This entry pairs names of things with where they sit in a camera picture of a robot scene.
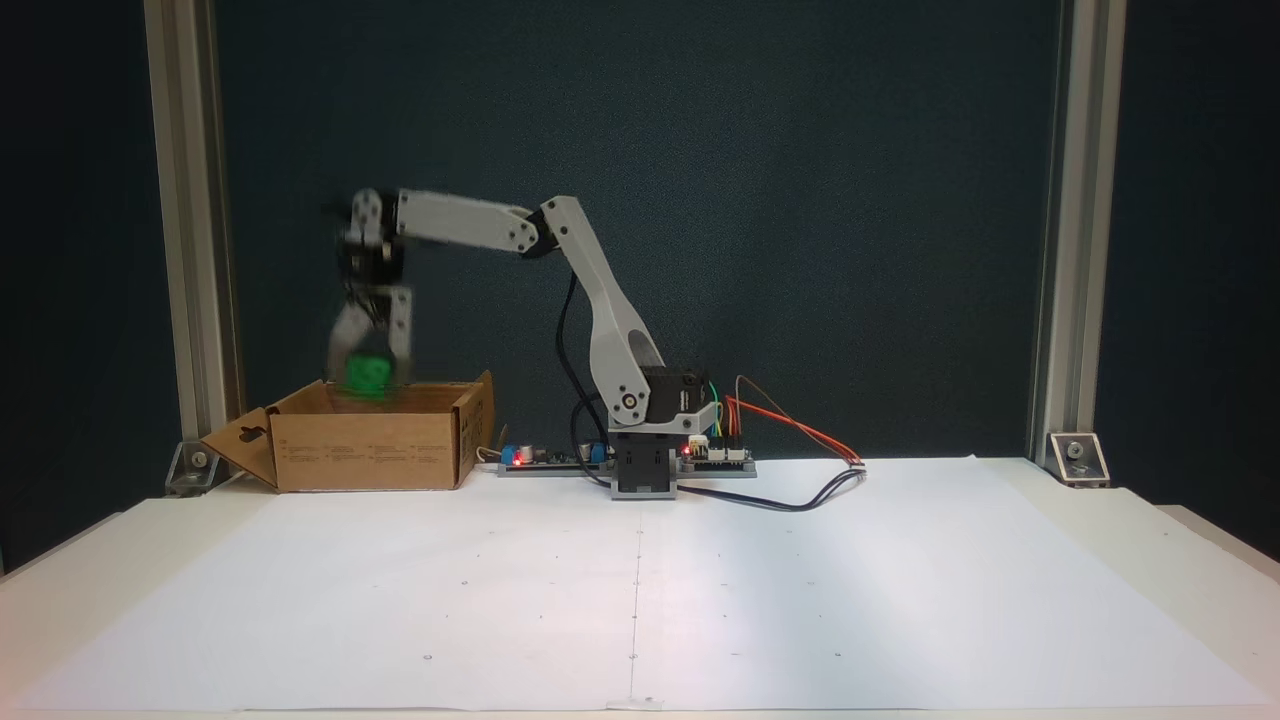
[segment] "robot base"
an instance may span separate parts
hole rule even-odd
[[[664,433],[609,433],[613,446],[613,500],[675,500],[676,459],[684,436]]]

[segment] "white table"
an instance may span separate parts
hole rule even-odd
[[[1280,584],[1125,489],[1073,491],[1020,459],[983,461],[1083,548],[1120,574],[1240,675],[1280,697]],[[0,583],[0,707],[59,665],[122,612],[244,523],[271,491],[236,482],[195,500],[148,500]],[[151,714],[211,717],[211,714]],[[253,717],[355,717],[355,712],[250,712]],[[564,714],[380,711],[399,716]],[[575,714],[617,719],[618,711]],[[667,715],[692,715],[668,712]],[[721,714],[748,716],[746,712]],[[783,717],[795,712],[751,712]],[[841,717],[1280,717],[1280,706],[1059,711],[840,711]],[[124,717],[111,712],[23,711],[18,717]]]

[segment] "black cable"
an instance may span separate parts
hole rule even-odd
[[[594,480],[595,484],[598,484],[598,486],[611,487],[609,483],[602,480],[599,475],[596,475],[595,473],[593,473],[591,469],[586,466],[586,459],[582,457],[582,454],[579,451],[579,447],[577,447],[579,446],[579,442],[577,442],[577,416],[582,413],[582,407],[588,407],[588,409],[591,407],[591,402],[594,402],[594,401],[596,401],[599,398],[600,398],[600,393],[593,392],[591,395],[589,395],[586,397],[582,397],[581,400],[577,401],[576,405],[573,405],[573,411],[570,413],[570,415],[568,415],[568,439],[570,439],[571,443],[573,443],[572,446],[570,446],[570,451],[573,454],[573,457],[577,457],[577,466],[581,468],[584,473],[586,473],[588,478],[591,478],[591,480]]]
[[[595,407],[588,398],[586,389],[582,388],[582,382],[577,379],[577,373],[573,372],[573,365],[568,361],[568,354],[564,352],[564,319],[568,318],[568,305],[573,300],[573,291],[577,288],[577,275],[570,273],[568,278],[568,293],[564,296],[564,306],[561,307],[561,319],[556,324],[556,355],[559,357],[561,368],[564,369],[564,374],[568,375],[568,382],[573,384],[573,391],[577,392],[579,404],[585,405],[588,413],[591,414],[591,420],[595,423],[595,432],[600,433],[600,442],[609,445],[609,436],[604,432],[604,423],[600,421],[600,416],[595,413]],[[575,416],[579,411],[577,407],[573,409]],[[573,428],[573,434],[577,434],[577,428]],[[577,442],[573,443],[573,452],[577,452]]]
[[[813,500],[801,505],[791,505],[787,502],[778,502],[776,500],[768,500],[764,497],[753,497],[750,495],[740,495],[736,492],[727,492],[722,489],[700,488],[690,486],[677,486],[678,489],[692,495],[701,495],[705,497],[714,497],[716,500],[724,500],[728,502],[737,502],[740,505],[749,505],[751,507],[759,507],[762,510],[777,510],[778,512],[806,512],[814,507],[820,507],[824,502],[831,500],[836,491],[841,488],[846,482],[854,478],[861,478],[867,475],[867,469],[861,466],[847,468],[841,470],[835,478],[832,478],[826,486],[818,491],[818,495],[813,496]]]

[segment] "green block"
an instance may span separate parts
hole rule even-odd
[[[347,359],[347,384],[343,389],[365,400],[387,400],[392,363],[381,355],[352,355]]]

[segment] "open cardboard box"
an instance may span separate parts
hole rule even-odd
[[[204,443],[278,492],[453,489],[493,437],[493,375],[408,384],[385,401],[316,380]]]

